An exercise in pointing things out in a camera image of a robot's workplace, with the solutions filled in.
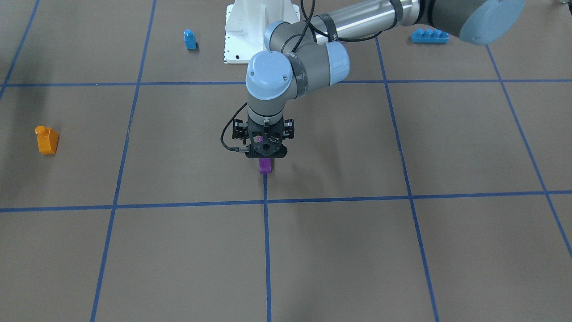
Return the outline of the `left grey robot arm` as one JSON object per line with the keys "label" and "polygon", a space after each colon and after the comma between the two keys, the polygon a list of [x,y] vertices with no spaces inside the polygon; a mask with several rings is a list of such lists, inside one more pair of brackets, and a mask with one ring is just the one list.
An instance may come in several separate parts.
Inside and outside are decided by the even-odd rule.
{"label": "left grey robot arm", "polygon": [[343,81],[351,69],[345,42],[368,41],[397,26],[428,25],[474,45],[502,37],[520,17],[523,0],[366,0],[302,21],[272,22],[263,49],[249,60],[245,85],[247,120],[227,123],[243,145],[230,152],[248,158],[282,158],[283,141],[294,138],[294,121],[284,119],[288,100]]}

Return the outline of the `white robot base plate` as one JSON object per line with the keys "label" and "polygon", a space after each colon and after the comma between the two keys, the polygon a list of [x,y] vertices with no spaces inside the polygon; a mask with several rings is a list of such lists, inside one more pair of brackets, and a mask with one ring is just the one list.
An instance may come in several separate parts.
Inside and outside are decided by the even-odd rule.
{"label": "white robot base plate", "polygon": [[225,64],[247,64],[265,50],[264,34],[270,24],[300,20],[300,8],[290,0],[235,0],[225,14]]}

